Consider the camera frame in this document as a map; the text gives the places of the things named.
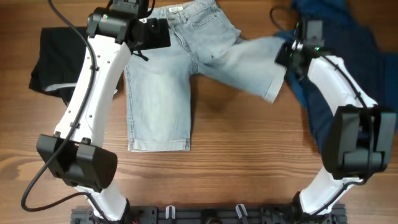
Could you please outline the light blue denim shorts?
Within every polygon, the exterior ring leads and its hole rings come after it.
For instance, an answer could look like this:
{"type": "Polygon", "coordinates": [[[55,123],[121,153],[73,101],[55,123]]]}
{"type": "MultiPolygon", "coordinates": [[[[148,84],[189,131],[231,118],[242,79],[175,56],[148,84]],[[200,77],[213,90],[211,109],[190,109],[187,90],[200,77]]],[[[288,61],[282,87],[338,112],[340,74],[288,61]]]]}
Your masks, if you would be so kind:
{"type": "Polygon", "coordinates": [[[245,40],[215,0],[156,8],[170,47],[131,57],[124,69],[131,152],[187,151],[191,143],[190,77],[202,74],[273,103],[284,82],[276,63],[284,40],[245,40]]]}

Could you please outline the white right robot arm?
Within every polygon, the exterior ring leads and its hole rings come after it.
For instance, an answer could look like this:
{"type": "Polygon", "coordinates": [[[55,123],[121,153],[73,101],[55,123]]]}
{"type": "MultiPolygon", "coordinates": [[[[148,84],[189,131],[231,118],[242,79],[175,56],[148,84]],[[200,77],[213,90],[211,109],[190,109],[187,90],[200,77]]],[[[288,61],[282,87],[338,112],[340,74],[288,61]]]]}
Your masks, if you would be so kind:
{"type": "Polygon", "coordinates": [[[295,196],[295,219],[304,221],[330,213],[350,188],[385,171],[396,114],[368,96],[349,74],[344,60],[324,47],[321,20],[298,21],[291,38],[292,43],[281,47],[276,62],[315,85],[333,115],[320,150],[323,167],[295,196]]]}

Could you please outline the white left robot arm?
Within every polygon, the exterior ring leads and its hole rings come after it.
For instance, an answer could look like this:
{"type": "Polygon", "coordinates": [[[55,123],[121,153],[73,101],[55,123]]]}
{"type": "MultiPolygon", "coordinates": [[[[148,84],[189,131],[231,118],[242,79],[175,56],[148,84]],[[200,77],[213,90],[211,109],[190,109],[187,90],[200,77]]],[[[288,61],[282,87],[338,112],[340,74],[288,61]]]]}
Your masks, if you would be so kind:
{"type": "Polygon", "coordinates": [[[114,181],[118,158],[103,142],[116,85],[129,59],[170,45],[168,23],[151,18],[153,9],[152,1],[110,1],[89,15],[85,60],[71,101],[54,133],[37,141],[44,170],[89,201],[89,222],[136,222],[114,181]]]}

